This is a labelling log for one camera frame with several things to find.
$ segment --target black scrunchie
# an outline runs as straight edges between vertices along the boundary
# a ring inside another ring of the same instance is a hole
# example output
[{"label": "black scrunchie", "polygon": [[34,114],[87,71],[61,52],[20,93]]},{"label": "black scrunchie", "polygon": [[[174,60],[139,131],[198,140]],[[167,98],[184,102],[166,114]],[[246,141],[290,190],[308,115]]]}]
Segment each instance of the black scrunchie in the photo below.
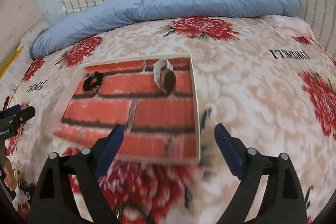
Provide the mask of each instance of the black scrunchie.
[{"label": "black scrunchie", "polygon": [[104,75],[98,71],[90,74],[90,76],[83,83],[83,90],[89,91],[97,89],[103,82]]}]

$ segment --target red brick pattern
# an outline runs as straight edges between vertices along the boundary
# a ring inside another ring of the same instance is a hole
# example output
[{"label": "red brick pattern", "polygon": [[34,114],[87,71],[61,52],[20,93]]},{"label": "red brick pattern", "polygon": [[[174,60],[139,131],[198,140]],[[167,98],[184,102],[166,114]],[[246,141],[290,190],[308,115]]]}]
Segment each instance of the red brick pattern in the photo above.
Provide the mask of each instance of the red brick pattern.
[{"label": "red brick pattern", "polygon": [[157,60],[87,67],[104,74],[99,91],[83,91],[79,83],[55,132],[59,138],[92,147],[115,124],[125,127],[122,157],[182,161],[197,155],[193,90],[188,58],[169,59],[176,87],[168,97],[156,86]]}]

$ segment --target bolt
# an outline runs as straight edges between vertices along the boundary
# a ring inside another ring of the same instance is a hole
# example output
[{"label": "bolt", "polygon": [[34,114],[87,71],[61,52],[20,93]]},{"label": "bolt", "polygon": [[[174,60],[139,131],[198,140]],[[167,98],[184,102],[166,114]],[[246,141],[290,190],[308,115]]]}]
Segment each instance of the bolt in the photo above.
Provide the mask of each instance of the bolt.
[{"label": "bolt", "polygon": [[281,153],[280,157],[281,157],[283,160],[288,160],[288,159],[289,159],[289,156],[288,156],[286,153]]},{"label": "bolt", "polygon": [[250,147],[247,152],[250,154],[250,155],[255,155],[257,153],[257,150],[255,150],[254,148]]},{"label": "bolt", "polygon": [[57,158],[57,156],[58,156],[58,154],[57,154],[56,152],[53,152],[53,153],[51,153],[51,154],[49,155],[49,158],[50,158],[51,160],[53,160],[53,159]]},{"label": "bolt", "polygon": [[91,149],[90,148],[83,148],[82,149],[82,151],[81,151],[81,153],[83,154],[83,155],[88,155],[89,153],[91,152]]}]

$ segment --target blue gripper pad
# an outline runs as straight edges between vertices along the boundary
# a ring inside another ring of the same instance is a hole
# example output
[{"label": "blue gripper pad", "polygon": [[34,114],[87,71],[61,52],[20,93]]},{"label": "blue gripper pad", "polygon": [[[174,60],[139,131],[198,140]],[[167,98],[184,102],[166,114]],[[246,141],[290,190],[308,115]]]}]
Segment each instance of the blue gripper pad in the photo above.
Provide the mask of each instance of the blue gripper pad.
[{"label": "blue gripper pad", "polygon": [[94,173],[94,176],[96,177],[97,180],[100,177],[106,175],[123,140],[124,140],[124,128],[122,126],[118,126],[113,136],[110,138],[107,145],[99,154],[99,157],[97,159],[97,168]]},{"label": "blue gripper pad", "polygon": [[232,175],[238,177],[238,179],[241,180],[244,176],[243,166],[245,164],[245,156],[242,153],[243,151],[238,151],[237,147],[235,147],[235,144],[233,143],[235,141],[234,139],[236,138],[231,137],[229,132],[225,129],[225,127],[221,123],[216,125],[215,127],[216,143],[227,165],[229,166]]},{"label": "blue gripper pad", "polygon": [[4,119],[4,118],[8,118],[10,116],[13,116],[13,115],[17,114],[20,111],[21,111],[21,106],[20,105],[15,105],[15,106],[12,106],[8,109],[0,111],[0,116],[2,116],[2,119]]}]

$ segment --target box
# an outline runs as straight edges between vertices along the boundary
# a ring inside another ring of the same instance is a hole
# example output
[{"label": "box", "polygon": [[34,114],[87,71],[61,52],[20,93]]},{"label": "box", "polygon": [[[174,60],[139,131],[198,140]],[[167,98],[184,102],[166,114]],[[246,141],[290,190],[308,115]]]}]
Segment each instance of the box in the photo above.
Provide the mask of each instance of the box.
[{"label": "box", "polygon": [[[155,84],[154,63],[168,59],[176,86],[166,96]],[[93,72],[98,90],[83,91]],[[57,103],[47,134],[75,148],[92,147],[115,124],[125,128],[116,158],[156,164],[197,164],[200,126],[190,55],[144,56],[82,64]]]}]

